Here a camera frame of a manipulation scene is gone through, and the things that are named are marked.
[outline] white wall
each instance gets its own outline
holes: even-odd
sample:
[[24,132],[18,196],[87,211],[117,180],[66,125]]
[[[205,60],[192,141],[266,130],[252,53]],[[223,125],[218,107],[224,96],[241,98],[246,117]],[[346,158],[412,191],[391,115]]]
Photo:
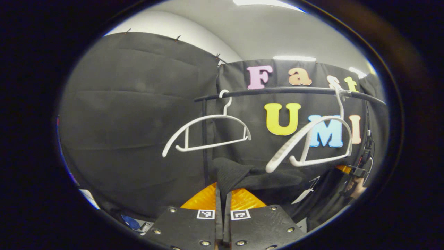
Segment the white wall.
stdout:
[[199,47],[213,55],[220,53],[220,58],[227,63],[242,61],[225,42],[199,24],[184,17],[168,12],[144,10],[130,17],[106,35],[126,32],[147,32],[176,38]]

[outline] clothing rack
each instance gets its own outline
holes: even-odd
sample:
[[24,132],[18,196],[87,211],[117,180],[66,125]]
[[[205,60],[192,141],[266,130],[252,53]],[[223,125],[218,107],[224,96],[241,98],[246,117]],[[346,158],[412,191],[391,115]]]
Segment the clothing rack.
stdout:
[[[252,90],[241,90],[241,91],[233,91],[224,93],[222,98],[227,97],[242,97],[242,96],[254,96],[254,95],[264,95],[264,94],[284,94],[284,93],[303,93],[303,94],[324,94],[324,95],[335,95],[334,89],[329,88],[317,88],[317,87],[276,87],[276,88],[266,88],[266,89],[252,89]],[[360,92],[353,92],[348,91],[346,94],[344,94],[345,97],[353,97],[362,99],[365,101],[369,101],[376,105],[382,105],[386,106],[386,103],[379,100],[378,98],[375,98],[373,96],[360,93]],[[206,101],[207,100],[214,100],[219,99],[219,95],[211,95],[211,96],[203,96],[195,98],[194,102],[202,102],[202,116],[206,116]],[[202,122],[202,145],[206,145],[206,121]],[[203,171],[204,171],[204,178],[205,178],[205,186],[208,186],[209,178],[208,178],[208,149],[203,149]]]

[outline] blue letter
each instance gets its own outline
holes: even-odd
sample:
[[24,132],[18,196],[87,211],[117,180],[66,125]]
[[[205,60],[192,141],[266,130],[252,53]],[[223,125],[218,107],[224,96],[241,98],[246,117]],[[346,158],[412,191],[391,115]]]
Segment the blue letter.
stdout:
[[[314,121],[316,119],[319,119],[320,115],[311,115],[308,117],[309,121]],[[322,142],[322,146],[325,147],[327,145],[327,142],[331,138],[329,142],[329,146],[332,148],[340,148],[342,147],[342,123],[340,121],[336,120],[330,120],[329,126],[325,124],[325,121],[316,124],[315,127],[313,127],[313,135],[311,137],[310,147],[317,147],[319,146],[319,141],[317,140],[317,135],[319,134],[319,137]]]

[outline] orange component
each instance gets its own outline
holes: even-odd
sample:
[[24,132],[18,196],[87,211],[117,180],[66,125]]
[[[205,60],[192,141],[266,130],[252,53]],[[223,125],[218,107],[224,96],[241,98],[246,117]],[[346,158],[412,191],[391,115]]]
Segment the orange component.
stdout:
[[347,167],[346,165],[337,165],[336,168],[339,169],[340,171],[346,173],[346,174],[349,174],[350,171],[352,171],[352,168]]
[[267,206],[244,188],[231,191],[231,210],[244,210]]
[[216,183],[202,189],[199,193],[185,202],[181,208],[216,210]]

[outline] ceiling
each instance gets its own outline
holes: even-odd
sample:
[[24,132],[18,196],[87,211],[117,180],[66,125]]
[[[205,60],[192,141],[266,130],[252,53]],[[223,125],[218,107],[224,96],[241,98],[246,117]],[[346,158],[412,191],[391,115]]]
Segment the ceiling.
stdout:
[[170,12],[203,26],[243,60],[310,56],[344,69],[371,71],[348,39],[303,12],[270,5],[237,6],[232,0],[169,0],[150,10]]

